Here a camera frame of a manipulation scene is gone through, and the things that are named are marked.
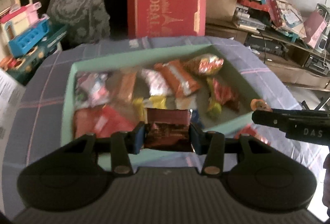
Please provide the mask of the person's right hand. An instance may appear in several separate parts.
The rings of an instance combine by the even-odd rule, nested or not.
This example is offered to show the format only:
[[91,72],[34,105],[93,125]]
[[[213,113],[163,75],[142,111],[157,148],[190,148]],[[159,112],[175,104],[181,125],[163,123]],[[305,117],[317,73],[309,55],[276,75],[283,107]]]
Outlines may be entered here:
[[325,177],[323,183],[323,204],[329,208],[330,207],[330,154],[327,155],[323,163],[323,168],[325,169]]

